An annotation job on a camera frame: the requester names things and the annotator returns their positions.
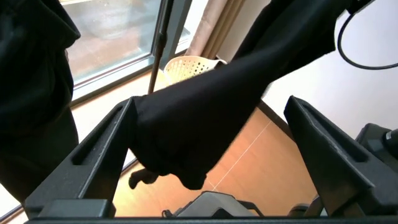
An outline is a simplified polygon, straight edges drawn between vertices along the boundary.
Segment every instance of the white plastic basket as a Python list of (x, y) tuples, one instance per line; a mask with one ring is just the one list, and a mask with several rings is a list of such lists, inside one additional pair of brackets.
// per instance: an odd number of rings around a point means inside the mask
[(226, 64), (224, 60), (210, 60), (199, 56), (175, 57), (167, 63), (163, 73), (171, 85), (212, 70), (219, 62)]

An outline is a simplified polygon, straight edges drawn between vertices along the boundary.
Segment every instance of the brown curtain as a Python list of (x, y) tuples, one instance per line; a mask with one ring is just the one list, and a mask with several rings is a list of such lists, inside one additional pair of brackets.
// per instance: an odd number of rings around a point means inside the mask
[(214, 59), (245, 0), (209, 0), (185, 55)]

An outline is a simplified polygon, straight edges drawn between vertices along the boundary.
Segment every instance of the wire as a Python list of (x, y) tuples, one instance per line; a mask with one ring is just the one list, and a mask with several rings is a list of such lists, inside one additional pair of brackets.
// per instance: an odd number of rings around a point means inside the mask
[(344, 24), (343, 24), (343, 26), (341, 27), (340, 32), (339, 32), (339, 34), (338, 34), (338, 37), (337, 37), (337, 49), (338, 49), (338, 52), (340, 53), (341, 57), (342, 57), (347, 63), (349, 63), (350, 65), (352, 65), (352, 66), (354, 66), (354, 67), (357, 67), (357, 68), (366, 69), (366, 70), (384, 70), (384, 69), (389, 69), (389, 68), (398, 67), (398, 63), (392, 64), (392, 65), (375, 66), (375, 67), (373, 67), (373, 66), (366, 66), (366, 65), (360, 65), (360, 64), (358, 64), (358, 63), (356, 63), (356, 62), (353, 62), (351, 59), (349, 59), (349, 58), (347, 57), (346, 54), (344, 54), (343, 48), (341, 47), (341, 40), (342, 40), (342, 38), (343, 38), (344, 30), (346, 29), (347, 25), (349, 24), (349, 22), (353, 19), (353, 17), (354, 17), (355, 15), (356, 15), (355, 13), (349, 15), (349, 17), (348, 17), (347, 20), (344, 22)]

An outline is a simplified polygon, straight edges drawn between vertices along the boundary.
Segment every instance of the baseboard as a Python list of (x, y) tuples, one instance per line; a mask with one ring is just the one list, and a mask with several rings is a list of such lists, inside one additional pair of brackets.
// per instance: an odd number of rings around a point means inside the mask
[(257, 106), (272, 122), (274, 122), (291, 140), (294, 141), (289, 125), (271, 109), (264, 101), (261, 100)]

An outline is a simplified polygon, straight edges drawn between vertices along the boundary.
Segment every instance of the hanging clothes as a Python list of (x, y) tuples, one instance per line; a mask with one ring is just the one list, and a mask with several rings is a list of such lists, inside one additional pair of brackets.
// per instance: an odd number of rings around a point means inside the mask
[(0, 1), (0, 182), (21, 203), (78, 144), (65, 49), (79, 37), (58, 0)]
[(348, 6), (347, 0), (273, 0), (229, 65), (134, 97), (130, 148), (152, 177), (133, 173), (131, 187), (174, 174), (186, 188), (202, 188), (267, 85), (334, 49), (334, 24)]

